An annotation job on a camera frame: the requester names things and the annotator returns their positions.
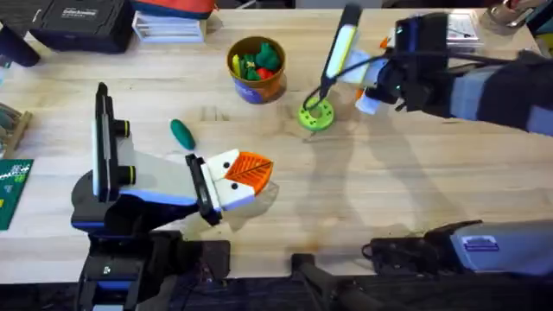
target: colorful cup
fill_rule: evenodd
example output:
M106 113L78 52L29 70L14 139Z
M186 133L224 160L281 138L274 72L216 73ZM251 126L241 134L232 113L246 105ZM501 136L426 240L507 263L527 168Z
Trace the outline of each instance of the colorful cup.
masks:
M272 77L268 79L259 81L241 79L232 70L232 57L236 54L238 56L242 56L244 54L257 54L259 53L261 43L263 42L269 43L278 54L281 61L280 68ZM276 41L262 36L247 37L234 43L226 56L226 66L232 79L234 80L236 91L243 99L252 104L267 103L282 95L284 91L283 72L285 61L286 56L283 48Z

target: green ring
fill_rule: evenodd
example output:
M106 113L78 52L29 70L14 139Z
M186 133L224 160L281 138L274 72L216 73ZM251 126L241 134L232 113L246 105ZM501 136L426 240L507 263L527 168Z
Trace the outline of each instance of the green ring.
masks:
M310 107L315 104L319 99L312 97L308 100L306 106ZM313 117L311 112L317 111L319 117ZM334 121L334 108L328 102L328 100L323 99L314 109L311 111L306 111L303 109L303 105L300 106L300 109L297 111L297 120L300 124L312 131L325 130L332 124Z

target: wooden tabletop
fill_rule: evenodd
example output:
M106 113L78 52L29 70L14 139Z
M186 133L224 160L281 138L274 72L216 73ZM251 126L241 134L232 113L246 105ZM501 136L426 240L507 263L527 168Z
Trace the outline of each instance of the wooden tabletop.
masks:
M359 45L375 54L399 18L427 10L365 10ZM0 232L0 282L74 282L88 241L73 229L70 195L92 166L90 120L105 82L117 118L130 120L135 148L171 161L187 153L169 120L194 133L196 154L239 148L275 162L256 203L208 227L191 216L168 228L186 238L228 239L231 276L286 276L289 256L313 252L336 274L371 273L360 248L371 238L404 236L468 220L553 217L553 138L491 124L397 113L366 116L353 88L330 99L337 122L314 136L299 129L299 104L318 85L340 10L221 10L205 44L138 44L128 53L54 53L37 42L36 67L13 66L0 101L34 118L17 152L35 159L11 227ZM268 36L287 54L284 95L250 105L234 90L226 51L248 35ZM481 51L511 58L536 49L527 28L483 31Z

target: black cable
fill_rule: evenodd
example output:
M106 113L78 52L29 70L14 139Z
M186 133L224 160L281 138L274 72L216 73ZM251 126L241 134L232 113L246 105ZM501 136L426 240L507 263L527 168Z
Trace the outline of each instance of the black cable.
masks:
M182 302L181 311L183 311L184 308L187 307L188 298L190 297L190 295L192 294L192 292L195 291L195 288L196 288L196 286L198 286L198 283L199 283L199 281L196 280L196 282L194 283L194 285L188 287L187 295L184 297L184 301Z
M338 78L343 76L344 74L349 73L352 70L355 70L355 69L357 69L359 67L362 67L366 64L373 63L377 60L382 60L382 59L397 60L397 59L401 59L401 58L404 58L404 57L413 57L413 56L415 56L415 57L417 57L417 56L444 57L445 56L445 57L448 57L448 58L454 58L454 59L460 59L460 60L477 61L477 62L480 62L480 63L486 63L488 65L504 65L504 64L507 64L507 63L511 62L511 60L501 60L501 59L496 59L496 58L491 58L491 57L486 57L486 56L479 56L479 55L472 55L472 54L461 54L461 53L453 53L453 52L430 52L430 51L427 51L427 52L400 52L400 53L395 53L395 54L382 54L382 55L379 55L379 56L371 57L368 60L362 60L362 61L358 62L357 64L351 65L348 68L341 70L339 73L336 73L332 78L329 79L328 84L329 84L329 86L332 86L338 81ZM303 104L302 104L303 110L311 111L317 105L319 105L321 103L321 101L324 98L319 98L319 100L316 103L312 104L310 107L307 107L308 101L320 90L321 90L321 85L317 86L317 88L315 88L305 98L305 100L303 101Z
M80 271L79 275L79 281L77 282L77 293L75 293L75 300L73 302L73 311L80 311L80 292L83 290L83 283L85 281L85 276L83 275L83 270L85 269L85 266L83 265L83 269Z

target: circuit board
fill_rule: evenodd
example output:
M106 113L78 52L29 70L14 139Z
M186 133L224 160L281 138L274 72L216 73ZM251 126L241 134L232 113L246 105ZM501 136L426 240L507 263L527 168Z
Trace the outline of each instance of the circuit board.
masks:
M0 160L0 231L8 230L33 160Z

